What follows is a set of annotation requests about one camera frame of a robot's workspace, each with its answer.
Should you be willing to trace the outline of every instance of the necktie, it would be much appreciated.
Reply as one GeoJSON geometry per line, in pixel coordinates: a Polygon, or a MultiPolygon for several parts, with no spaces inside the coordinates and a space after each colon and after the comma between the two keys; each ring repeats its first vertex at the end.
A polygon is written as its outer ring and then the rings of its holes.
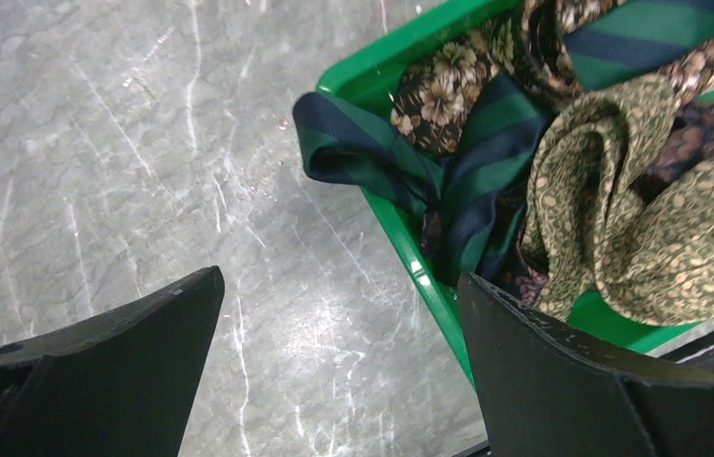
{"type": "MultiPolygon", "coordinates": [[[[691,102],[677,109],[674,129],[659,155],[631,185],[649,204],[672,183],[705,160],[714,158],[714,102],[691,102]]],[[[593,202],[599,182],[588,180],[581,198],[593,202]]],[[[522,254],[522,229],[504,264],[490,281],[528,306],[536,303],[547,283],[547,273],[531,265],[522,254]]]]}
{"type": "Polygon", "coordinates": [[[712,38],[714,0],[632,0],[564,42],[581,85],[598,90],[653,71],[712,38]]]}
{"type": "Polygon", "coordinates": [[[691,102],[678,109],[674,124],[678,127],[660,154],[632,184],[646,203],[699,163],[714,158],[714,102],[691,102]]]}
{"type": "Polygon", "coordinates": [[[407,68],[393,97],[391,123],[419,150],[452,154],[466,117],[498,71],[486,36],[470,30],[407,68]]]}
{"type": "Polygon", "coordinates": [[[387,120],[318,92],[301,96],[292,118],[310,178],[362,186],[414,217],[440,201],[444,171],[387,120]]]}
{"type": "Polygon", "coordinates": [[[556,0],[559,22],[565,33],[571,33],[598,19],[627,0],[556,0]]]}
{"type": "Polygon", "coordinates": [[[645,206],[629,185],[668,137],[675,98],[647,75],[583,95],[553,122],[528,178],[523,255],[546,266],[537,307],[566,319],[594,285],[611,308],[655,326],[714,317],[714,157],[645,206]],[[592,202],[580,197],[600,164],[592,202]]]}
{"type": "Polygon", "coordinates": [[[440,279],[455,284],[461,271],[497,272],[525,213],[527,173],[552,117],[503,73],[486,85],[444,176],[440,279]]]}
{"type": "Polygon", "coordinates": [[[417,152],[385,119],[329,94],[303,95],[292,115],[307,176],[362,186],[414,217],[437,218],[432,239],[444,248],[435,273],[448,284],[461,271],[493,275],[505,260],[525,213],[530,161],[552,118],[500,74],[467,120],[464,152],[445,163],[417,152]]]}

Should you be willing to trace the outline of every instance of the floor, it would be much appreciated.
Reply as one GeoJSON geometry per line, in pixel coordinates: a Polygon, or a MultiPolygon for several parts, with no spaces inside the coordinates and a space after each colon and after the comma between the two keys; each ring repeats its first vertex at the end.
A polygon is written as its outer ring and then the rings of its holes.
{"type": "Polygon", "coordinates": [[[474,394],[293,102],[438,0],[0,0],[0,345],[219,265],[181,455],[442,456],[474,394]]]}

